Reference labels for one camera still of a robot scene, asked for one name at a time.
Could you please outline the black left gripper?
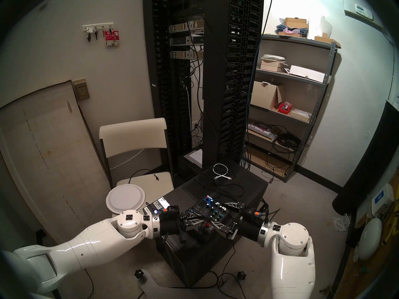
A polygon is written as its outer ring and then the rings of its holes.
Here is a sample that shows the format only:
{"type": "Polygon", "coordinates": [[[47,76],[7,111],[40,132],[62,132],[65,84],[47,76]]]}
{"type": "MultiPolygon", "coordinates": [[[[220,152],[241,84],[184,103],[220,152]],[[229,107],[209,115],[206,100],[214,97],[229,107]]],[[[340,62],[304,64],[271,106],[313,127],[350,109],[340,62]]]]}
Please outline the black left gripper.
{"type": "Polygon", "coordinates": [[[160,214],[160,235],[166,242],[169,235],[178,235],[180,243],[186,243],[183,230],[201,230],[207,223],[207,217],[194,210],[186,210],[182,213],[183,229],[180,214],[160,214]]]}

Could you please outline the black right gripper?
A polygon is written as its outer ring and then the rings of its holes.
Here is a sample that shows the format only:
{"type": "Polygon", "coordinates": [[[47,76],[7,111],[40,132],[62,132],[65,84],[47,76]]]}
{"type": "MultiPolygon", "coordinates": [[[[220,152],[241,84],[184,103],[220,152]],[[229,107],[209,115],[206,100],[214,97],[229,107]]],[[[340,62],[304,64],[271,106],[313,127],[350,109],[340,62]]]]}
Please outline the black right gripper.
{"type": "MultiPolygon", "coordinates": [[[[229,207],[231,211],[240,211],[247,208],[242,202],[225,202],[224,205],[229,207]]],[[[235,237],[243,236],[251,241],[257,242],[261,227],[264,225],[262,218],[245,218],[242,216],[231,217],[229,226],[224,225],[218,221],[210,221],[214,229],[222,236],[230,240],[236,240],[235,237]]]]}

